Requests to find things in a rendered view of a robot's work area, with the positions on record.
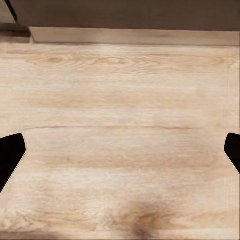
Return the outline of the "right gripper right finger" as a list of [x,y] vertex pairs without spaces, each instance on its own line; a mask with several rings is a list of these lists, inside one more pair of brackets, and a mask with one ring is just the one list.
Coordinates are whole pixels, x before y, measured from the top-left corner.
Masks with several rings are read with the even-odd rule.
[[225,141],[224,151],[240,173],[240,135],[229,133]]

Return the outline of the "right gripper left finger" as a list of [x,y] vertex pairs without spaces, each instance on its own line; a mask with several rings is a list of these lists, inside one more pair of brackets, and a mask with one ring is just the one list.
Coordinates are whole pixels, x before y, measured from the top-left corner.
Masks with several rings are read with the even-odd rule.
[[0,138],[0,193],[26,152],[22,133]]

